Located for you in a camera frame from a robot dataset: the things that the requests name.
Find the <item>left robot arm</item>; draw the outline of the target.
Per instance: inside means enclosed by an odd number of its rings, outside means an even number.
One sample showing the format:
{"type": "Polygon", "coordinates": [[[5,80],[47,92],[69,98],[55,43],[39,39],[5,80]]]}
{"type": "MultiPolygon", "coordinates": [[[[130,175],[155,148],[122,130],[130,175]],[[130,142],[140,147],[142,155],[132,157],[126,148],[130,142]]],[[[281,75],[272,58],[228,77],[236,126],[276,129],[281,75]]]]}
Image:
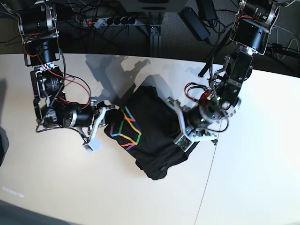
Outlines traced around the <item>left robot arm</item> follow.
{"type": "Polygon", "coordinates": [[[283,56],[299,58],[299,50],[288,51],[278,43],[268,45],[269,35],[278,19],[281,8],[292,5],[292,0],[242,0],[233,28],[227,33],[220,44],[213,48],[205,67],[199,73],[202,77],[209,72],[209,86],[190,82],[186,84],[184,93],[200,88],[204,93],[199,97],[188,98],[195,102],[189,108],[181,106],[178,100],[167,99],[177,114],[180,133],[174,139],[174,144],[187,151],[194,143],[212,141],[217,143],[216,130],[209,126],[228,121],[240,107],[238,94],[242,84],[252,73],[253,56],[278,53],[283,56]],[[224,56],[223,67],[213,70],[214,56],[225,43],[230,40],[237,48],[232,54],[224,56]]]}

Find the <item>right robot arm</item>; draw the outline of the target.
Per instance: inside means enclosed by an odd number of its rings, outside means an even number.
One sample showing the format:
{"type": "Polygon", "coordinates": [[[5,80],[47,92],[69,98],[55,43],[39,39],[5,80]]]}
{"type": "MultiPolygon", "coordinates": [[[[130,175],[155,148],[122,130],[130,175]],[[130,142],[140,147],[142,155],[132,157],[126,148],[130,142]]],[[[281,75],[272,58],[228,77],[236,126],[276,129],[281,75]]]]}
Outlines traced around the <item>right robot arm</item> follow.
{"type": "Polygon", "coordinates": [[[105,125],[106,113],[116,106],[98,104],[86,83],[81,87],[87,92],[88,101],[84,104],[68,101],[64,93],[66,82],[75,83],[77,77],[67,74],[66,62],[62,70],[55,64],[65,60],[57,23],[78,13],[71,6],[51,0],[2,0],[0,4],[17,18],[25,66],[33,68],[30,77],[36,133],[70,129],[81,136],[84,146],[98,148],[97,130],[105,125]]]}

